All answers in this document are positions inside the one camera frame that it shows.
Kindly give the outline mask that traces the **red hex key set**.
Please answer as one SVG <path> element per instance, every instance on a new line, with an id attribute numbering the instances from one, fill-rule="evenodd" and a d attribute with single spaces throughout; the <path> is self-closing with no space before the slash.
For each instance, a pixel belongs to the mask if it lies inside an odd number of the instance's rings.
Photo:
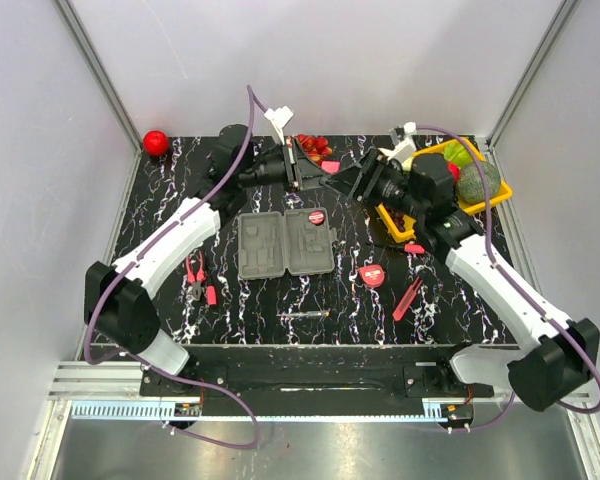
<path id="1" fill-rule="evenodd" d="M 328 174 L 338 173 L 340 170 L 340 162 L 332 160 L 324 160 L 321 163 L 321 168 Z"/>

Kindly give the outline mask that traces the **grey plastic tool case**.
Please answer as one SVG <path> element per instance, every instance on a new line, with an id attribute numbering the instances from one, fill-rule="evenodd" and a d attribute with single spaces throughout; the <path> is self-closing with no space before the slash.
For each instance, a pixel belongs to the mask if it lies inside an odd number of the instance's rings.
<path id="1" fill-rule="evenodd" d="M 322 210 L 326 221 L 314 226 L 308 215 Z M 238 217 L 238 276 L 242 280 L 310 276 L 334 270 L 336 232 L 322 207 L 247 213 Z"/>

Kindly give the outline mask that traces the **red tape measure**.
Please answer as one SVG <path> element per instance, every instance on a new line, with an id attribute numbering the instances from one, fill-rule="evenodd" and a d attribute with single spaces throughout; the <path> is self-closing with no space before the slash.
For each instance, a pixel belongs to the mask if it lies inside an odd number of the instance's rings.
<path id="1" fill-rule="evenodd" d="M 379 264 L 370 264 L 358 268 L 359 276 L 368 288 L 378 288 L 385 282 L 386 274 Z"/>

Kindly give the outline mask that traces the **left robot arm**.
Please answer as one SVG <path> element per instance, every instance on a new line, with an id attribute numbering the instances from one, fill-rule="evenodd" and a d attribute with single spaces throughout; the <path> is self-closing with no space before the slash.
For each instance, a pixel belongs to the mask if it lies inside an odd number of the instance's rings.
<path id="1" fill-rule="evenodd" d="M 197 372 L 187 350 L 161 327 L 153 299 L 174 269 L 215 236 L 246 204 L 251 187 L 280 184 L 295 192 L 317 188 L 325 171 L 300 142 L 287 137 L 254 154 L 250 129 L 223 128 L 192 194 L 135 249 L 110 265 L 92 264 L 85 276 L 86 335 L 99 333 L 121 351 L 162 373 L 173 394 L 193 390 Z"/>

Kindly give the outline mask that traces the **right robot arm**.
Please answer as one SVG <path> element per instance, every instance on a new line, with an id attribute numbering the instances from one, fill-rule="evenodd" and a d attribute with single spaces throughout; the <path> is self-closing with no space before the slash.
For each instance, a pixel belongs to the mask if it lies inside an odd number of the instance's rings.
<path id="1" fill-rule="evenodd" d="M 415 220 L 416 241 L 451 273 L 468 283 L 513 335 L 515 350 L 470 345 L 458 349 L 435 375 L 449 396 L 469 384 L 509 389 L 542 412 L 590 380 L 600 332 L 589 319 L 572 320 L 544 299 L 504 261 L 472 216 L 456 202 L 454 178 L 441 154 L 414 158 L 409 171 L 377 149 L 321 180 L 321 185 L 367 206 L 383 205 Z"/>

